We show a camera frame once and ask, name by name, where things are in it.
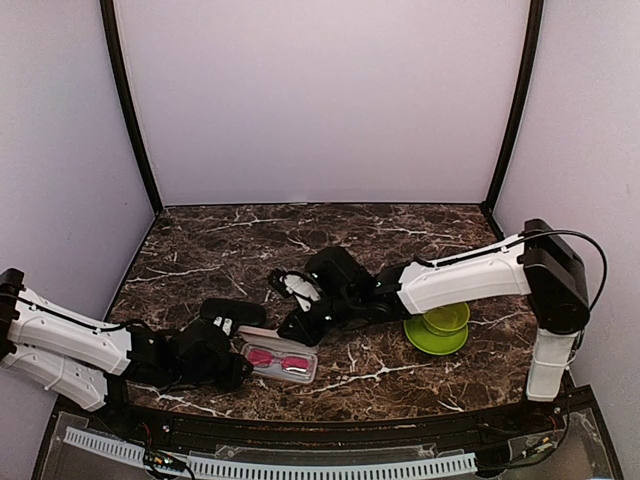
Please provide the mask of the pink glasses case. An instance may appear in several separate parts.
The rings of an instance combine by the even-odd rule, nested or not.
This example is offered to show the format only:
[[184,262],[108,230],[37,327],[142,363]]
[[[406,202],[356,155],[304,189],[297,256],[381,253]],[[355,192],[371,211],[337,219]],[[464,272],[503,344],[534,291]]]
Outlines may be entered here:
[[281,338],[275,330],[241,326],[241,353],[256,375],[301,385],[312,383],[318,367],[317,348]]

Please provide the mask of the pink translucent sunglasses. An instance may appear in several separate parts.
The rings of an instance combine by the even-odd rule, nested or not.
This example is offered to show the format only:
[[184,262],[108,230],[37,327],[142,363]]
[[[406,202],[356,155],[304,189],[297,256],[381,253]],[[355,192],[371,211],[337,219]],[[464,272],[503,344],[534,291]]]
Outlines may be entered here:
[[267,369],[277,366],[281,371],[290,374],[306,375],[311,368],[311,361],[294,355],[276,355],[264,349],[253,349],[247,354],[249,362],[257,368]]

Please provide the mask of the black glasses case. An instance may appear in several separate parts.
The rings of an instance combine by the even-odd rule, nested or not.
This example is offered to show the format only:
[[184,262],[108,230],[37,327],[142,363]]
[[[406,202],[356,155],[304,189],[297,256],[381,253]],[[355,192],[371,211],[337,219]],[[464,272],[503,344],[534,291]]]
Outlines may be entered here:
[[211,322],[216,316],[231,318],[235,324],[234,332],[243,325],[261,327],[267,319],[266,310],[259,304],[223,298],[205,300],[200,307],[199,315]]

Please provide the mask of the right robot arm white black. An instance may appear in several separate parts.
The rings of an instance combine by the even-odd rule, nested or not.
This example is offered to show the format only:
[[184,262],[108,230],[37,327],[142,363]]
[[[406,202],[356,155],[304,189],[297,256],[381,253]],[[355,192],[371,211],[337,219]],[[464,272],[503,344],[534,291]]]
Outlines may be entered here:
[[575,234],[531,219],[522,232],[489,246],[435,260],[416,257],[377,275],[346,249],[327,247],[307,261],[304,272],[270,273],[271,287],[299,303],[277,334],[313,347],[351,321],[388,323],[461,302],[524,296],[538,330],[527,398],[511,410],[510,424],[530,434],[547,420],[547,402],[557,397],[601,297],[589,293],[584,262],[565,240]]

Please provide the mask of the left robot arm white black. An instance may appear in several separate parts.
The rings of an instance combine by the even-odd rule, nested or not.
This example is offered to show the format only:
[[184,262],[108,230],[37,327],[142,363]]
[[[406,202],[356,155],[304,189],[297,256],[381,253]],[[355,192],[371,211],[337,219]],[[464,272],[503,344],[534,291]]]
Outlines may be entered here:
[[46,300],[23,280],[15,268],[1,274],[2,368],[86,411],[102,409],[120,436],[141,427],[140,412],[125,401],[129,382],[235,390],[251,375],[252,365],[231,345],[231,319],[196,319],[178,330],[154,330],[140,319],[107,323]]

